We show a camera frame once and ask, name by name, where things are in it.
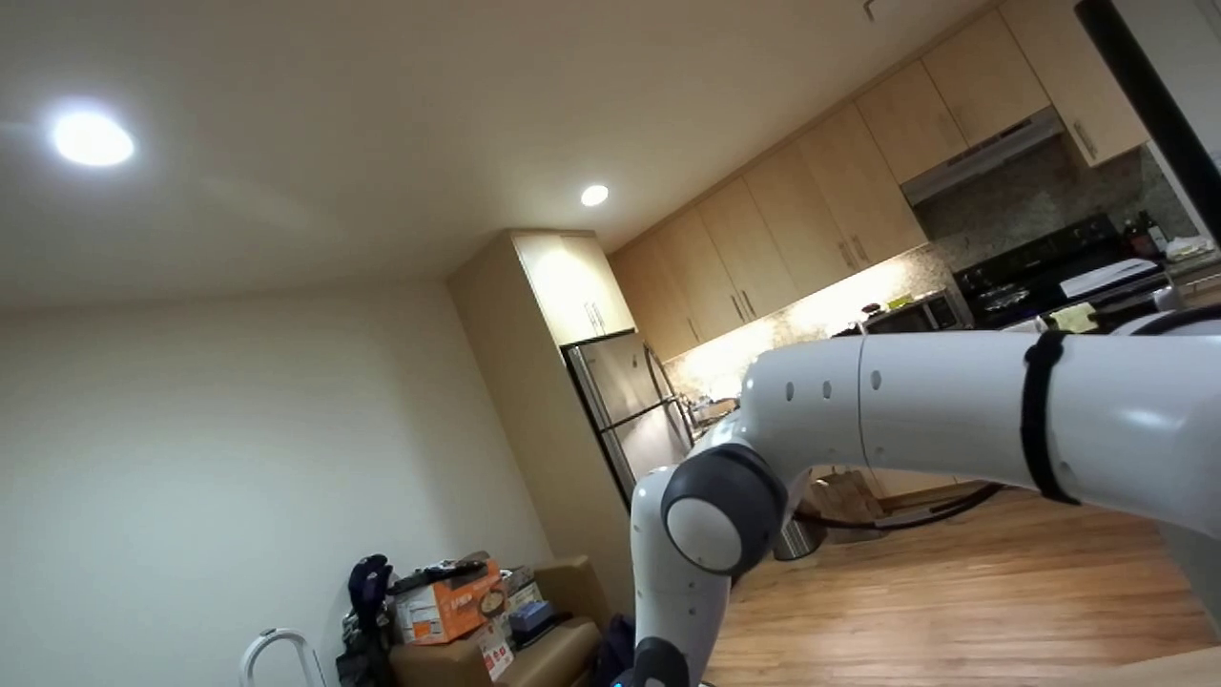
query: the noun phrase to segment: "stove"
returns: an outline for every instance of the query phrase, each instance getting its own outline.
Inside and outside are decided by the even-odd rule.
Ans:
[[[1152,294],[1167,285],[1162,254],[1146,226],[1115,231],[1094,215],[973,265],[955,282],[977,329],[1038,324],[1066,307],[1091,307],[1097,329],[1115,329],[1152,313]]]

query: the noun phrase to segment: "hardwood floor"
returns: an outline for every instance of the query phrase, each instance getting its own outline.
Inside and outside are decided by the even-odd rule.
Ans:
[[[708,682],[1050,682],[1204,645],[1152,522],[1000,494],[940,527],[758,567]]]

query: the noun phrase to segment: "recessed light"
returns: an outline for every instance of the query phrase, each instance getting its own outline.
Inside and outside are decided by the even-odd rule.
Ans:
[[[604,205],[610,200],[610,187],[605,182],[589,182],[579,191],[579,205]]]
[[[63,106],[46,121],[46,142],[76,170],[117,170],[138,157],[138,142],[102,106]]]

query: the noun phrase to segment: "kitchen counter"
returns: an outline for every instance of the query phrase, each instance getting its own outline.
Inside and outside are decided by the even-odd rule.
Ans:
[[[1173,266],[1173,285],[1179,307],[1216,307],[1221,301],[1221,254],[1202,254]]]
[[[1146,682],[1157,682],[1157,687],[1202,687],[1202,682],[1216,682],[1216,677],[1221,677],[1221,649],[1202,649],[1202,654],[1179,654],[1179,656],[1161,656],[1161,661],[1085,673],[1078,681],[1068,681],[1066,687],[1077,687],[1077,682],[1094,682],[1094,687],[1146,687]]]

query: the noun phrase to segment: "wooden cabinet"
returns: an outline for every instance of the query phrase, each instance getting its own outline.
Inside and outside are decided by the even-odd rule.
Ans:
[[[635,610],[628,522],[556,354],[515,238],[449,277],[449,294],[553,554],[589,554],[618,615]]]
[[[610,256],[614,279],[635,307],[635,320],[659,360],[696,348],[688,299],[659,254],[659,238],[645,233]]]
[[[860,96],[860,106],[897,182],[909,182],[965,148],[925,63],[909,63],[869,86]]]
[[[987,142],[1050,106],[996,11],[933,44],[925,64],[965,147]]]
[[[745,173],[745,187],[754,200],[766,238],[799,285],[813,294],[855,273],[855,259],[838,254],[838,226],[813,187],[799,147],[777,147]]]
[[[1047,92],[1005,21],[984,11],[925,59],[872,79],[860,106],[891,179],[909,182],[1038,114]]]
[[[732,177],[697,203],[697,219],[722,256],[727,285],[736,291],[741,320],[754,320],[799,299],[799,285],[787,265],[773,254],[773,240],[758,219],[749,182]]]
[[[1087,170],[1146,142],[1137,110],[1077,21],[1077,0],[1007,0],[1000,11]]]
[[[590,233],[515,233],[512,243],[553,344],[635,329],[628,307]]]
[[[680,212],[663,226],[652,231],[659,256],[669,259],[674,285],[688,301],[688,320],[696,339],[715,339],[736,324],[745,324],[741,294],[727,282],[727,273],[708,240],[697,212]]]
[[[813,121],[792,147],[837,219],[843,265],[861,273],[927,240],[855,105]]]

